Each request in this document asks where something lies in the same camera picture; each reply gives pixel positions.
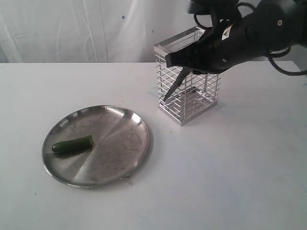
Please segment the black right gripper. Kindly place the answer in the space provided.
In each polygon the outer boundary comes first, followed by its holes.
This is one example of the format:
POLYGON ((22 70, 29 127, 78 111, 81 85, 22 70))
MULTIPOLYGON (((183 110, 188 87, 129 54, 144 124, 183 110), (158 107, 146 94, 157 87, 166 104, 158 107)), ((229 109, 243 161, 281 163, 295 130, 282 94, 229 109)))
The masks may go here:
POLYGON ((205 73, 219 73, 264 55, 252 16, 233 24, 221 23, 211 35, 165 56, 167 67, 193 68, 205 73))

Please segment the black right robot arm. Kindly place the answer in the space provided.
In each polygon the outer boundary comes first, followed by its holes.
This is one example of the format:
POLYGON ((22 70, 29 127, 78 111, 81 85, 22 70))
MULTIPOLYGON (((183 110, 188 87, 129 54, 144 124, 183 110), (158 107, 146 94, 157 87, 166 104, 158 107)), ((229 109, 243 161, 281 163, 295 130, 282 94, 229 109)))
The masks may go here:
POLYGON ((237 0, 191 0, 188 13, 210 15, 212 27, 165 57, 167 67, 217 74, 291 45, 307 45, 305 0, 262 0, 243 17, 237 0))

